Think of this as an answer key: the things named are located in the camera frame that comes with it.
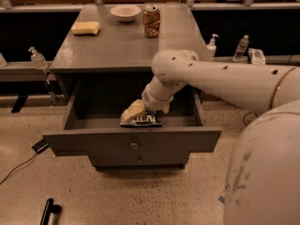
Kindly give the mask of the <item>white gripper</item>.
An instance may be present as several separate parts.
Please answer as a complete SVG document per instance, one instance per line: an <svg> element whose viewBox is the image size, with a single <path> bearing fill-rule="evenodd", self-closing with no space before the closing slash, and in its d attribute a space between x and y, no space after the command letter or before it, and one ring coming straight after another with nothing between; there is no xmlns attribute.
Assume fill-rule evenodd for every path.
<svg viewBox="0 0 300 225"><path fill-rule="evenodd" d="M168 113L174 94L184 86L185 84L182 82L162 82L154 76L142 91L142 99L136 99L121 114L121 121L127 122L137 116L141 116L145 114L146 109L151 112L162 111Z"/></svg>

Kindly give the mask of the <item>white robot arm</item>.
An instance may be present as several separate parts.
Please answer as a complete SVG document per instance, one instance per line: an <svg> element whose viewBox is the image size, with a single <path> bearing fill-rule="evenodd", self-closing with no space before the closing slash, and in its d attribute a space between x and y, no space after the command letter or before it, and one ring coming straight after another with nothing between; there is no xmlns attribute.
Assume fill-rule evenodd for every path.
<svg viewBox="0 0 300 225"><path fill-rule="evenodd" d="M166 50L151 69L152 81L121 119L167 112L185 85L257 114L232 150L224 225L300 225L300 67L202 61L193 51Z"/></svg>

